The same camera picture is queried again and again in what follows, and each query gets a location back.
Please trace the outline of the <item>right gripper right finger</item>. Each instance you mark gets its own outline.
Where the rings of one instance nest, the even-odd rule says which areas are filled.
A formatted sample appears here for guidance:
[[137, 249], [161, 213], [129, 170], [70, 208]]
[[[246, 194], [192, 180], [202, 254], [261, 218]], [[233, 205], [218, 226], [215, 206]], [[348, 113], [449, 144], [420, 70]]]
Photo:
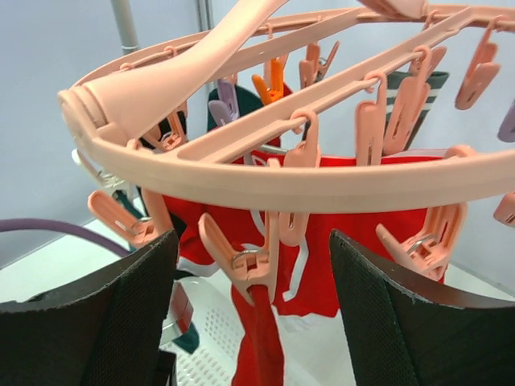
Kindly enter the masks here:
[[339, 230], [334, 282], [358, 385], [512, 385], [514, 303], [456, 289]]

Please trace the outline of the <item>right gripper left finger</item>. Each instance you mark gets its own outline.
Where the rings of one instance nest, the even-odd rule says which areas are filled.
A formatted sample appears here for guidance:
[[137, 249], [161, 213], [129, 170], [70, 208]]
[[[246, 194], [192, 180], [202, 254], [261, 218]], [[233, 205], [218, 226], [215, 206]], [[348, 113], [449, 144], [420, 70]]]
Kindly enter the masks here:
[[178, 238], [147, 246], [26, 302], [1, 304], [3, 385], [168, 385], [160, 351]]

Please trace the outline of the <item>pink round clip hanger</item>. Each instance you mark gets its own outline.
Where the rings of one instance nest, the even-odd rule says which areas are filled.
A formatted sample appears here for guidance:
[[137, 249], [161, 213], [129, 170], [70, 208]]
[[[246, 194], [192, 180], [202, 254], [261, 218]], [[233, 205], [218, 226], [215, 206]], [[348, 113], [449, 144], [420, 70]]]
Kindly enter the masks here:
[[[186, 225], [166, 197], [273, 216], [410, 211], [468, 203], [514, 188], [514, 152], [465, 145], [384, 155], [387, 76], [408, 72], [422, 90], [443, 42], [466, 27], [484, 35], [455, 99], [472, 107], [496, 76], [495, 30], [513, 31], [510, 7], [367, 1], [361, 7], [275, 17], [278, 1], [240, 1], [211, 31], [148, 47], [90, 72], [59, 92], [77, 149], [140, 187], [150, 220], [136, 247]], [[413, 37], [324, 80], [289, 92], [282, 57], [361, 23], [415, 22]], [[207, 131], [208, 97], [239, 85], [264, 106]], [[263, 285], [275, 297], [276, 253], [243, 252], [225, 272], [247, 302]]]

